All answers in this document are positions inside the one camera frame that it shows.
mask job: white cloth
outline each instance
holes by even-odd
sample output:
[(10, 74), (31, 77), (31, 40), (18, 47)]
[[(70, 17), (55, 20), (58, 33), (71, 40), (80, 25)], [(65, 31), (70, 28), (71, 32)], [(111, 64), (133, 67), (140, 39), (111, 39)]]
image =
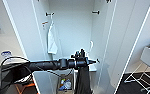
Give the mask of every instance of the white cloth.
[(58, 48), (57, 48), (57, 45), (53, 36), (53, 32), (55, 32), (55, 26), (52, 20), (52, 24), (48, 32), (48, 53), (56, 54)]

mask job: white shelf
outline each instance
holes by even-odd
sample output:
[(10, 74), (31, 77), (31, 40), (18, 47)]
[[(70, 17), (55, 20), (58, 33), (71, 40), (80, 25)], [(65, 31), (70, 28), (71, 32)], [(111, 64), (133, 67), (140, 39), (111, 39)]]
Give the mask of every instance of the white shelf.
[(89, 71), (91, 71), (91, 72), (97, 71), (97, 69), (96, 69), (94, 64), (90, 64), (89, 65)]

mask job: white wardrobe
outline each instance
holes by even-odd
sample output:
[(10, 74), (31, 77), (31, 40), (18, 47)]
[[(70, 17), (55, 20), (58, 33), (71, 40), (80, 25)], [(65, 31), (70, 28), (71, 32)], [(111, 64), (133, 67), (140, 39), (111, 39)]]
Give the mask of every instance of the white wardrobe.
[[(97, 71), (90, 72), (94, 94), (116, 92), (150, 7), (150, 0), (109, 3), (106, 0), (2, 0), (1, 3), (22, 53), (29, 60), (70, 58), (80, 49), (96, 60)], [(58, 47), (55, 55), (48, 54), (47, 45), (51, 16)], [(45, 77), (44, 82), (49, 82), (47, 92), (56, 94), (58, 78), (49, 73)]]

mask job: black cable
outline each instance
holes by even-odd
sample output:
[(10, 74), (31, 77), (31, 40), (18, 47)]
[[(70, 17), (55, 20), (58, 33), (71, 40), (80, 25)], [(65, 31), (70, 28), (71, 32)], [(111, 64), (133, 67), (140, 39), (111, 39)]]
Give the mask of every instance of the black cable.
[[(40, 67), (37, 66), (36, 64), (35, 64), (35, 67), (37, 67), (38, 69), (40, 69), (40, 70), (42, 70), (42, 71), (45, 71), (44, 69), (40, 68)], [(71, 74), (72, 70), (73, 70), (73, 69), (71, 69), (71, 71), (70, 71), (66, 76), (60, 76), (60, 75), (58, 75), (58, 74), (56, 74), (56, 73), (54, 73), (54, 72), (52, 72), (52, 71), (47, 71), (47, 72), (52, 73), (52, 74), (54, 74), (54, 75), (56, 75), (56, 76), (58, 76), (58, 77), (60, 77), (60, 78), (65, 78), (65, 77), (67, 77), (67, 76), (69, 76), (69, 75)]]
[(9, 58), (6, 58), (5, 60), (3, 60), (3, 62), (1, 63), (0, 65), (0, 94), (1, 94), (1, 87), (2, 87), (2, 67), (3, 67), (3, 64), (8, 60), (8, 59), (11, 59), (11, 58), (19, 58), (19, 59), (23, 59), (25, 61), (28, 61), (30, 62), (29, 60), (23, 58), (23, 57), (9, 57)]
[(67, 76), (69, 76), (69, 75), (71, 74), (72, 70), (73, 70), (73, 69), (71, 69), (71, 71), (70, 71), (70, 72), (69, 72), (69, 73), (68, 73), (66, 76), (64, 76), (64, 77), (67, 77)]
[[(40, 69), (40, 70), (42, 70), (42, 71), (45, 71), (45, 70), (43, 70), (42, 68), (40, 68), (39, 66), (37, 66), (36, 64), (35, 64), (35, 67), (37, 67), (38, 69)], [(54, 75), (56, 75), (56, 76), (62, 78), (62, 76), (60, 76), (60, 75), (58, 75), (58, 74), (56, 74), (56, 73), (54, 73), (54, 72), (52, 72), (52, 71), (47, 71), (47, 72), (52, 73), (52, 74), (54, 74)]]

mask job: metal hook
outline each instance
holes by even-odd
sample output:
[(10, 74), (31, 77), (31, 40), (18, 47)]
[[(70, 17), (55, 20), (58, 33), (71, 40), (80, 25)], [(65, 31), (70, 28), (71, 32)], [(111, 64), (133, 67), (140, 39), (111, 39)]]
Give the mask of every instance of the metal hook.
[(46, 12), (46, 16), (49, 16), (49, 15), (54, 15), (54, 13), (48, 14), (48, 13)]
[(100, 13), (100, 11), (92, 11), (92, 13), (97, 13), (97, 14), (99, 14), (99, 13)]

